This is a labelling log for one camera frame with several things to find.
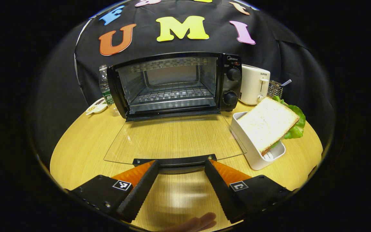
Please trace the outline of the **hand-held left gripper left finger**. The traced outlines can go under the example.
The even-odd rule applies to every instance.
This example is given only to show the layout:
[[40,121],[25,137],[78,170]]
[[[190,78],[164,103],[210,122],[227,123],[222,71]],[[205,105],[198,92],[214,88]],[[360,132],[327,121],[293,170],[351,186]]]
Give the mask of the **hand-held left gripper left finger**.
[[114,177],[97,175],[68,193],[93,209],[131,223],[153,186],[159,168],[159,161],[151,160]]

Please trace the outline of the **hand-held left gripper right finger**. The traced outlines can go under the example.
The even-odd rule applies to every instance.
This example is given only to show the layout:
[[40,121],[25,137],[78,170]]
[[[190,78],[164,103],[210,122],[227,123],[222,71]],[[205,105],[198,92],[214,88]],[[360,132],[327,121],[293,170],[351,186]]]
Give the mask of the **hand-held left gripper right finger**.
[[265,175],[251,177],[213,159],[205,160],[205,174],[231,223],[264,214],[292,195]]

